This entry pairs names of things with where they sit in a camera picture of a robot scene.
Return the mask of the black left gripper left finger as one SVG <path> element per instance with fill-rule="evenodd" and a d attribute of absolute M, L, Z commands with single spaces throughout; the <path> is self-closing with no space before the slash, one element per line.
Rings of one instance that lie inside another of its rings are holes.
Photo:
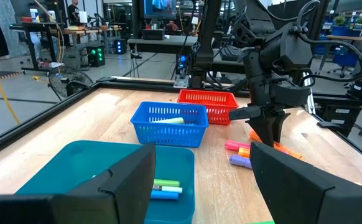
<path fill-rule="evenodd" d="M 144 224 L 155 144 L 141 145 L 64 194 L 0 193 L 0 224 Z"/>

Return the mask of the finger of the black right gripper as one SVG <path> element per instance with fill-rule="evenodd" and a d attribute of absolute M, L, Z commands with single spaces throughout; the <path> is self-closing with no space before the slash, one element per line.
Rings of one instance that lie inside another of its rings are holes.
<path fill-rule="evenodd" d="M 251 118 L 248 124 L 259 136 L 260 140 L 268 145 L 274 145 L 274 133 L 272 130 L 275 118 Z"/>
<path fill-rule="evenodd" d="M 281 133 L 284 121 L 290 116 L 290 113 L 282 113 L 275 119 L 275 142 L 281 142 Z"/>

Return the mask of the pink highlighter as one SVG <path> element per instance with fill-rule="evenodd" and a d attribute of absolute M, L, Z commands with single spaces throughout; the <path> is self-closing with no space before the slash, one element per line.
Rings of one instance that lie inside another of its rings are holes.
<path fill-rule="evenodd" d="M 225 142 L 225 148 L 231 151 L 239 151 L 240 148 L 249 149 L 250 145 L 243 142 L 227 140 Z"/>

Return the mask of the purple highlighter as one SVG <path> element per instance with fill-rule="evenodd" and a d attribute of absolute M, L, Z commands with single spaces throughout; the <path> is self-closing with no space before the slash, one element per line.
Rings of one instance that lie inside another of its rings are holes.
<path fill-rule="evenodd" d="M 234 155 L 230 156 L 229 162 L 230 162 L 230 164 L 235 165 L 235 166 L 241 166 L 241 167 L 245 167 L 248 169 L 252 169 L 251 161 L 247 157 L 243 157 L 243 156 L 234 154 Z"/>

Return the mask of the blue barrel marker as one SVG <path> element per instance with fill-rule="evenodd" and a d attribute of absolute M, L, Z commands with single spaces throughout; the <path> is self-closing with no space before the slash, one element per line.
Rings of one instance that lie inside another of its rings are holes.
<path fill-rule="evenodd" d="M 178 200 L 179 193 L 153 190 L 151 192 L 151 199 L 154 199 L 154 200 Z"/>

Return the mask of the green barrel marker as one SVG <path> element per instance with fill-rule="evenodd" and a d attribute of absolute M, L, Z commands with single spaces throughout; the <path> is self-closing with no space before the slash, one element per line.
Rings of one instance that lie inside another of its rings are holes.
<path fill-rule="evenodd" d="M 154 179 L 154 185 L 165 187 L 180 187 L 180 182 L 177 180 Z"/>

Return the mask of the light green highlighter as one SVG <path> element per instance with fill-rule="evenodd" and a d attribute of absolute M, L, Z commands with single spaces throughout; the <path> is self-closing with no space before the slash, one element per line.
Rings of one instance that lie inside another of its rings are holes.
<path fill-rule="evenodd" d="M 153 123 L 161 123 L 161 124 L 184 124 L 184 119 L 182 117 L 178 118 L 170 118 L 170 119 L 162 119 L 158 121 L 153 121 Z"/>

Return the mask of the brown cap white marker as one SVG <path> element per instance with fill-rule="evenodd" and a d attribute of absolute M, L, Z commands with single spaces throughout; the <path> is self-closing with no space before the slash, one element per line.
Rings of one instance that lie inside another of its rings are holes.
<path fill-rule="evenodd" d="M 153 190 L 158 191 L 164 191 L 164 192 L 176 192 L 178 194 L 181 194 L 183 192 L 183 188 L 181 187 L 171 187 L 171 186 L 159 186 L 159 185 L 153 185 Z"/>

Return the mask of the grey keyboard desk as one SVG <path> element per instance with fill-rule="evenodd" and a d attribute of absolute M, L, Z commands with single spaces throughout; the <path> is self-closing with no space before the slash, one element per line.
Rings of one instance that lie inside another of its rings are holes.
<path fill-rule="evenodd" d="M 226 61 L 222 60 L 220 57 L 213 59 L 212 70 L 217 72 L 228 72 L 228 73 L 245 73 L 244 65 L 241 62 L 236 61 Z"/>

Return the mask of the red plastic basket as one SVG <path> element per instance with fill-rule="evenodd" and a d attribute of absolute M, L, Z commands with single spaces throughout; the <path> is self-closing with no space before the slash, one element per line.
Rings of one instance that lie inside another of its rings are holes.
<path fill-rule="evenodd" d="M 229 125 L 229 112 L 239 105 L 234 94 L 220 91 L 180 90 L 178 103 L 203 105 L 210 124 Z"/>

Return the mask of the teal plastic bin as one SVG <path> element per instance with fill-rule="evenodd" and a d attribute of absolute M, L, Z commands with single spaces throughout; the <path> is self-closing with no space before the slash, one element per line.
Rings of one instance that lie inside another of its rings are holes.
<path fill-rule="evenodd" d="M 102 141 L 67 144 L 16 194 L 64 194 L 140 147 Z M 195 211 L 194 153 L 182 147 L 155 147 L 155 178 L 180 182 L 177 200 L 151 200 L 145 224 L 192 224 Z"/>

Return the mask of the blue plastic basket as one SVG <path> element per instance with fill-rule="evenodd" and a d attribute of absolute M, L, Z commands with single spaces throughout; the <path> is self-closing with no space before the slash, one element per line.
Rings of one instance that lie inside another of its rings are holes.
<path fill-rule="evenodd" d="M 162 119 L 184 119 L 184 124 L 153 123 Z M 209 126 L 207 109 L 203 105 L 143 101 L 131 122 L 141 144 L 199 147 Z"/>

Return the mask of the person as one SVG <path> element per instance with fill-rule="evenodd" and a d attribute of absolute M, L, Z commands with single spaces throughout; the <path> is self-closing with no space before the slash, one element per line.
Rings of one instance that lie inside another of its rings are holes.
<path fill-rule="evenodd" d="M 170 20 L 166 25 L 165 25 L 165 29 L 167 32 L 176 32 L 179 30 L 178 25 L 173 21 Z"/>
<path fill-rule="evenodd" d="M 79 17 L 79 8 L 78 0 L 72 0 L 72 3 L 68 6 L 68 19 L 70 21 L 71 26 L 79 26 L 80 25 L 80 17 Z"/>

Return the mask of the black computer green lights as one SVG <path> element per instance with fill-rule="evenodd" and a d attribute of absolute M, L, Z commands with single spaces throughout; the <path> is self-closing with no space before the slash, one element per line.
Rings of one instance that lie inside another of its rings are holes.
<path fill-rule="evenodd" d="M 105 64 L 105 54 L 103 46 L 88 47 L 88 63 L 91 67 L 100 67 Z"/>

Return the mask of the silver arm base bracket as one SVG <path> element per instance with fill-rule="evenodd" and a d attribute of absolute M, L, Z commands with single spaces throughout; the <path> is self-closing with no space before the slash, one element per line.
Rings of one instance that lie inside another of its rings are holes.
<path fill-rule="evenodd" d="M 174 88 L 188 88 L 189 85 L 189 76 L 182 77 L 177 75 L 175 77 Z"/>

